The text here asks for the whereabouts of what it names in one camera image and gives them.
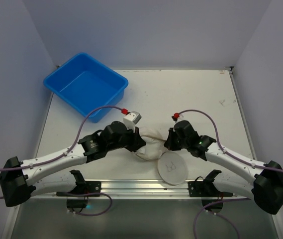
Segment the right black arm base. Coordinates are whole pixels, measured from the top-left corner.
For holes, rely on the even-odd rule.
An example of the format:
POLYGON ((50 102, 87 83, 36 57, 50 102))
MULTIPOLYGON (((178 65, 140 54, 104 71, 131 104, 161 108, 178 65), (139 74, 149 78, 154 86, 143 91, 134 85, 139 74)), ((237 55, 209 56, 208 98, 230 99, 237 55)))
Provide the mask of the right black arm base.
POLYGON ((221 170, 212 170, 205 178, 198 176, 194 181, 188 182, 188 191, 190 197, 201 197, 201 203, 206 206, 209 203, 221 201, 223 197, 232 197, 233 193, 220 192, 213 185, 215 177, 221 173, 221 170))

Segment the blue plastic bin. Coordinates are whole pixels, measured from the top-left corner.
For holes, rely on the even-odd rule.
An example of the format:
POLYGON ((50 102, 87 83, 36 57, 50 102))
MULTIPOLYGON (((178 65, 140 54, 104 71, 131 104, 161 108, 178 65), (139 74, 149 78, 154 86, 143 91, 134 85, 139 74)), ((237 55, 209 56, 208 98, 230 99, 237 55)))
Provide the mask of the blue plastic bin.
POLYGON ((128 80, 94 59, 78 53, 48 75, 43 84, 82 116, 101 106, 115 106, 128 80))

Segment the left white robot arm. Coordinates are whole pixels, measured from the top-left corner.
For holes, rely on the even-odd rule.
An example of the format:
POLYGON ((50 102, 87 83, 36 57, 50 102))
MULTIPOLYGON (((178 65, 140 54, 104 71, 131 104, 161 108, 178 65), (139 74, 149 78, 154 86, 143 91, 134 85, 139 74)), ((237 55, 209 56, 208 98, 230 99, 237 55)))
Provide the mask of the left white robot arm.
POLYGON ((113 150, 124 148, 136 152, 145 145, 137 127, 129 129, 124 123, 114 121, 58 152, 23 161, 12 157, 0 173, 5 205, 14 207, 34 195, 47 193, 48 187, 40 183, 54 173, 104 158, 113 150))

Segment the round beige mesh laundry bag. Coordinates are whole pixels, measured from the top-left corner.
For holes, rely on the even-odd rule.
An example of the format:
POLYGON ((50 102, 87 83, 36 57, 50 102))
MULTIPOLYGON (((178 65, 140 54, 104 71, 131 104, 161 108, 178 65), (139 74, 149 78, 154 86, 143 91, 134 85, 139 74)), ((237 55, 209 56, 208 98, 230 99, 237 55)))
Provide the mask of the round beige mesh laundry bag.
POLYGON ((187 180, 187 164, 177 153, 168 150, 158 160, 153 161, 157 163, 157 171, 165 183, 176 186, 187 180))

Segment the aluminium mounting rail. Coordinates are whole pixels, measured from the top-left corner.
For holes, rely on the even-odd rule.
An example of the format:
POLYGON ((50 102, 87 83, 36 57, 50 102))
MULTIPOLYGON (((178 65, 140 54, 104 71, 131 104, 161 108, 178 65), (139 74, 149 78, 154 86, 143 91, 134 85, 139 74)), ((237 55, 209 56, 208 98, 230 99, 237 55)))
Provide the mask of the aluminium mounting rail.
MULTIPOLYGON (((213 182, 213 185, 220 192, 230 192, 233 196, 241 196, 253 198, 252 186, 244 180, 235 179, 231 181, 231 177, 225 180, 213 182)), ((106 193, 113 196, 164 196, 178 197, 189 196, 188 182, 172 186, 162 180, 91 180, 101 182, 100 193, 106 193)))

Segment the white bra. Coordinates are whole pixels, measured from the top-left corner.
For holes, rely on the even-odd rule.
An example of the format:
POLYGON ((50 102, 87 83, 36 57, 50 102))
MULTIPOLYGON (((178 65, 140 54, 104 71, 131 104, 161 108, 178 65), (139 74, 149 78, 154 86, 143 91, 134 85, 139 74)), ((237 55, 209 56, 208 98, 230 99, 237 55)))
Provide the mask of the white bra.
POLYGON ((164 147, 165 140, 162 135, 153 128, 139 128, 141 138, 146 145, 135 152, 135 155, 146 161, 158 160, 168 150, 164 147))

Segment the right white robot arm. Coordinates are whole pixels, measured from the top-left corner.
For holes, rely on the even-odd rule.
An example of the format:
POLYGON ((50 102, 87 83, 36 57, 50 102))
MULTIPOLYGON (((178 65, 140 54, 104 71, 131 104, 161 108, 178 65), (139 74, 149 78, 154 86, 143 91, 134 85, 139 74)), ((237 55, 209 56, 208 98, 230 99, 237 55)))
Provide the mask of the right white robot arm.
POLYGON ((216 139, 199 135, 187 120, 169 129, 164 146, 170 151, 185 149, 193 157, 223 167, 212 170, 200 183, 192 182, 202 196, 235 194, 253 200, 272 215, 283 206, 283 169, 278 163, 263 163, 228 150, 216 139))

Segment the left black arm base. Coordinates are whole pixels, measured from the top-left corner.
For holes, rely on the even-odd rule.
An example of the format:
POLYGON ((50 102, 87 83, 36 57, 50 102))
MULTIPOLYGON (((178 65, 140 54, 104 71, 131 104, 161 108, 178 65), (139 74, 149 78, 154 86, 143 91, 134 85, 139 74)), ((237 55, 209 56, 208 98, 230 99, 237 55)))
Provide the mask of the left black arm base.
MULTIPOLYGON (((71 170, 70 173, 75 178, 75 188, 72 189, 70 194, 81 195, 88 193, 99 193, 101 191, 100 181, 86 181, 79 170, 71 170)), ((71 212, 81 213, 82 210, 88 205, 88 197, 83 199, 67 199, 66 206, 71 212)))

